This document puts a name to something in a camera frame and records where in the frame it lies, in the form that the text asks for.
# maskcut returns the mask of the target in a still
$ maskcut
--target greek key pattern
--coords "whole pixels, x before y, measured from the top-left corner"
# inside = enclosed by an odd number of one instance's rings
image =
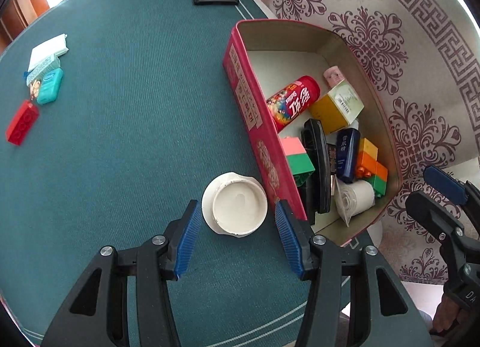
[[[469,45],[435,0],[398,0],[427,33],[462,95],[480,152],[480,65]]]

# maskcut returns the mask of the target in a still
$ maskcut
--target dark blue bottle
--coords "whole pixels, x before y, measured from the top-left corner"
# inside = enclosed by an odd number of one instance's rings
[[[337,134],[337,177],[344,183],[352,183],[360,145],[357,129],[343,129]]]

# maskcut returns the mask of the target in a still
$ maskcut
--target pink toy block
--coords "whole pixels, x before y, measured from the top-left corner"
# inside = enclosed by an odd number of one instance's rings
[[[305,148],[301,143],[302,142],[297,137],[280,138],[280,144],[282,145],[285,156],[306,153]]]

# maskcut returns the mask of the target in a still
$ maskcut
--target teal container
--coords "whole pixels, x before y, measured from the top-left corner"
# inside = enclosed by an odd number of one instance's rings
[[[38,92],[37,103],[46,104],[57,100],[58,91],[62,82],[63,70],[58,68],[43,76],[40,91]]]

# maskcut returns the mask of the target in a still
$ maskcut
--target cup rim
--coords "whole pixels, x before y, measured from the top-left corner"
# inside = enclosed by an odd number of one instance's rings
[[[222,192],[222,190],[224,190],[226,187],[228,187],[229,185],[231,184],[234,184],[234,183],[239,183],[239,182],[243,182],[243,183],[246,183],[247,185],[253,187],[255,189],[255,193],[258,194],[258,198],[259,200],[261,201],[261,214],[262,214],[262,217],[259,219],[258,223],[251,229],[249,230],[246,230],[246,231],[243,231],[243,232],[232,232],[231,230],[229,229],[225,229],[225,227],[222,225],[221,222],[218,221],[217,217],[215,216],[215,202],[217,200],[217,197],[218,197],[218,194],[220,194]],[[266,218],[266,215],[267,215],[267,211],[268,211],[268,201],[267,201],[267,197],[266,197],[266,194],[265,194],[265,191],[263,190],[263,188],[255,183],[254,181],[252,180],[249,180],[245,177],[239,177],[239,178],[235,178],[235,179],[230,179],[228,181],[225,181],[224,183],[222,183],[217,192],[215,193],[215,196],[213,198],[213,201],[212,201],[212,214],[213,214],[213,219],[215,220],[215,222],[217,223],[217,225],[223,229],[225,232],[229,233],[229,234],[232,234],[233,236],[246,236],[250,233],[253,233],[255,232],[260,226],[261,224],[263,224],[263,221],[265,221],[265,218]]]

